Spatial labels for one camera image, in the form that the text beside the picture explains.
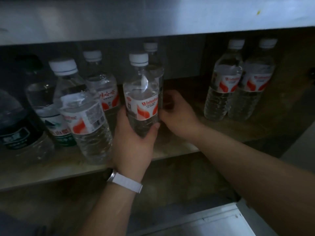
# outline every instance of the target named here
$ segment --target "forearm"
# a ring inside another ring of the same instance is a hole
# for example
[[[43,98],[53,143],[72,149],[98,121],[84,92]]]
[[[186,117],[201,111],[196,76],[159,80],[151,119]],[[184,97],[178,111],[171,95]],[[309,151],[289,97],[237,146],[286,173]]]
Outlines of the forearm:
[[[108,183],[79,236],[125,235],[135,195],[131,190]]]
[[[206,126],[198,127],[191,142],[279,234],[309,234],[313,230],[315,176],[312,173]]]

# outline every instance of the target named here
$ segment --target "right hand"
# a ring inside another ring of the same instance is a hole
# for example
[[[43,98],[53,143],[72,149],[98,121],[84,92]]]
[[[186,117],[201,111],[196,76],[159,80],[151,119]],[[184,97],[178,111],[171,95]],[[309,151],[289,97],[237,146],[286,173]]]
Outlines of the right hand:
[[[160,119],[177,136],[188,141],[198,134],[201,125],[192,107],[176,90],[167,90],[163,94],[163,109],[159,110]]]

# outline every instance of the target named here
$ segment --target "watch band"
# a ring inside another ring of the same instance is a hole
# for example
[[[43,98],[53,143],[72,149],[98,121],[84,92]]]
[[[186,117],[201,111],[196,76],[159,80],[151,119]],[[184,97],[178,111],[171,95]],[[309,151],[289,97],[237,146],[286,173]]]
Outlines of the watch band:
[[[112,171],[112,174],[107,181],[113,182],[136,193],[140,193],[142,190],[142,185],[140,183],[119,174],[115,170]]]

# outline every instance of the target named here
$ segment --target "left hand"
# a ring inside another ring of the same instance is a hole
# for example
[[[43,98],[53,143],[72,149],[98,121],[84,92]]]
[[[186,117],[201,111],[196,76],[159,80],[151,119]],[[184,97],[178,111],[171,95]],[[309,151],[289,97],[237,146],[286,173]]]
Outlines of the left hand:
[[[160,123],[151,126],[145,138],[138,136],[129,124],[126,107],[117,114],[113,139],[113,161],[117,171],[125,177],[141,182],[153,157],[153,146]]]

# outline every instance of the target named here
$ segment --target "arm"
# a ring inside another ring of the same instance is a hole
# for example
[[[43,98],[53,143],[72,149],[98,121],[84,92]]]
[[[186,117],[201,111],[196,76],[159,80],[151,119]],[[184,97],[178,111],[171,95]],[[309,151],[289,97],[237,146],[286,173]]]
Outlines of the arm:
[[[314,174],[204,126],[177,91],[166,94],[172,103],[161,120],[197,146],[279,235],[314,234]]]
[[[154,124],[142,139],[132,130],[125,107],[120,109],[112,145],[113,161],[120,174],[141,182],[152,160],[159,126],[159,123]],[[135,192],[122,186],[107,183],[79,236],[125,235],[135,195]]]

